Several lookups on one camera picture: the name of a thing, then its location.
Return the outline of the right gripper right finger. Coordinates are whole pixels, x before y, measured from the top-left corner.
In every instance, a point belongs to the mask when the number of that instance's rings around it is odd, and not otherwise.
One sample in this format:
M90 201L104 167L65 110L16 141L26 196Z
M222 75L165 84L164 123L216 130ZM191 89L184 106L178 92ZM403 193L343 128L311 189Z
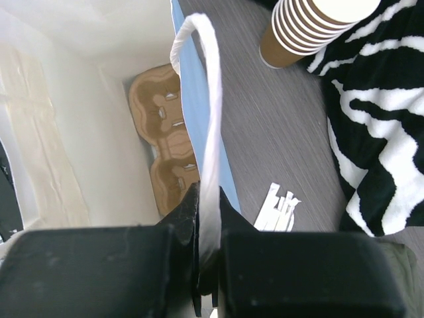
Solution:
M221 230L222 232L257 232L258 230L250 224L230 203L222 187L220 189L220 211L221 211ZM217 307L219 304L219 270L222 263L221 252L218 253L218 259L214 265L217 281L213 284L212 304Z

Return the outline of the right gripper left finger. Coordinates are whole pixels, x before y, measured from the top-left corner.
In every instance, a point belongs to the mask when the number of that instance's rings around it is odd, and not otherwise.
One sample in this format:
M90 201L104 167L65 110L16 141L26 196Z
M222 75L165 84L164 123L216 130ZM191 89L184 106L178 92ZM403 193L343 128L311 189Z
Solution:
M167 315L201 315L199 284L199 187L192 183L181 203L160 222L174 238L170 252Z

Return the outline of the light blue paper bag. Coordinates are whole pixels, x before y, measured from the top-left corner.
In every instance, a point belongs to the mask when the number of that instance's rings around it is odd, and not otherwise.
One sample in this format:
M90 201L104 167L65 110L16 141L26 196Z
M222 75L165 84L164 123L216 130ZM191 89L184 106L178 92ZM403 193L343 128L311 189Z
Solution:
M221 61L212 22L177 1L2 1L1 141L23 231L159 220L124 83L158 64L181 81L201 170L199 263L220 247Z

